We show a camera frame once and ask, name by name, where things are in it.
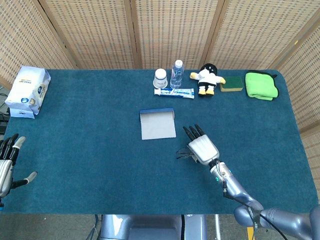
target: white cup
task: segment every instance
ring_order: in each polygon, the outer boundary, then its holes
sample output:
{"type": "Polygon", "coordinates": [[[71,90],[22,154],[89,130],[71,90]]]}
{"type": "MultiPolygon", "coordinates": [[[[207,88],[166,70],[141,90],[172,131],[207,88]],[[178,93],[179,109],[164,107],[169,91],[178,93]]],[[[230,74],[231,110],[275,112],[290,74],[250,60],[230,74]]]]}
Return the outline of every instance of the white cup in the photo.
{"type": "Polygon", "coordinates": [[[153,86],[156,89],[163,89],[168,85],[166,70],[159,68],[155,71],[153,86]]]}

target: blue table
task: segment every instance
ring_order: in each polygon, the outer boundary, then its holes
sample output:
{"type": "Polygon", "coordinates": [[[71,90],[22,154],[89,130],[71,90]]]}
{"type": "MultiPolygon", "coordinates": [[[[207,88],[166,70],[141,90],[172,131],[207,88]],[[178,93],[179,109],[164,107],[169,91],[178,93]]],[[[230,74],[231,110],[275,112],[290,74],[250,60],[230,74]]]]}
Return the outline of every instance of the blue table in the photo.
{"type": "MultiPolygon", "coordinates": [[[[6,136],[26,136],[14,178],[37,178],[4,199],[9,213],[231,214],[209,168],[176,159],[189,142],[183,126],[199,124],[246,190],[265,208],[308,212],[317,194],[278,74],[279,97],[220,92],[195,99],[154,95],[154,70],[49,70],[35,119],[11,118],[6,136]],[[141,109],[174,108],[176,138],[142,140],[141,109]]],[[[186,70],[183,88],[194,88],[186,70]]],[[[245,70],[219,70],[241,76],[245,70]]]]}

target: woven panel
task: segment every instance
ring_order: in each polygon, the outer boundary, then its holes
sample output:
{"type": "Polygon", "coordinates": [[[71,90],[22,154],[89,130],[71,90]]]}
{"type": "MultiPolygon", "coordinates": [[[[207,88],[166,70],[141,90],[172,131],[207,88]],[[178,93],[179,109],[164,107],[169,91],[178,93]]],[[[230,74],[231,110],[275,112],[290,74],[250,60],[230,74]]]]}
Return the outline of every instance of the woven panel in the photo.
{"type": "Polygon", "coordinates": [[[230,0],[209,61],[218,69],[266,69],[320,0],[230,0]]]}
{"type": "Polygon", "coordinates": [[[280,67],[299,128],[320,120],[320,27],[280,67]]]}
{"type": "Polygon", "coordinates": [[[124,1],[43,2],[83,68],[131,69],[133,56],[124,1]]]}
{"type": "Polygon", "coordinates": [[[73,68],[31,0],[1,0],[0,76],[12,84],[21,65],[73,68]]]}
{"type": "Polygon", "coordinates": [[[181,59],[197,69],[217,0],[136,0],[142,66],[171,68],[181,59]]]}
{"type": "Polygon", "coordinates": [[[302,142],[320,199],[320,130],[303,137],[302,142]]]}

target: toothpaste tube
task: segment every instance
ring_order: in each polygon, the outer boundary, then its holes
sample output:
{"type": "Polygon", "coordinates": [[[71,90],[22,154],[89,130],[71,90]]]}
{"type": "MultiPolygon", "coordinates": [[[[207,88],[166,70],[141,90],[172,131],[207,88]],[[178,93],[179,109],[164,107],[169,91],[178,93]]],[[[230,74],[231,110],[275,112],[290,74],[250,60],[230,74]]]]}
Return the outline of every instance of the toothpaste tube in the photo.
{"type": "Polygon", "coordinates": [[[195,91],[193,88],[190,88],[190,89],[160,88],[160,89],[154,89],[154,95],[194,99],[195,91]]]}

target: gray robotic arm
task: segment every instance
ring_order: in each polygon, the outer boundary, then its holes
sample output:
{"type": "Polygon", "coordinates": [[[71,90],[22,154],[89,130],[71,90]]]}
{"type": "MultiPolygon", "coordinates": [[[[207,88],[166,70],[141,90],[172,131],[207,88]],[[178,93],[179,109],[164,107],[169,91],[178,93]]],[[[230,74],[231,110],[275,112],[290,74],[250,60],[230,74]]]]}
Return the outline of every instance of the gray robotic arm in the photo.
{"type": "Polygon", "coordinates": [[[13,171],[18,158],[19,150],[26,140],[22,136],[17,141],[18,134],[6,140],[0,141],[0,208],[3,208],[1,200],[10,193],[11,189],[18,188],[30,183],[36,176],[37,172],[32,172],[28,177],[13,181],[13,171]]]}
{"type": "Polygon", "coordinates": [[[277,230],[284,239],[282,232],[301,240],[320,240],[320,205],[310,212],[310,218],[277,208],[264,209],[260,202],[251,197],[228,169],[219,161],[219,151],[203,130],[195,125],[183,127],[191,139],[187,147],[191,157],[202,165],[209,166],[210,173],[215,176],[223,189],[223,196],[242,204],[234,210],[236,221],[245,227],[263,227],[277,230]]]}

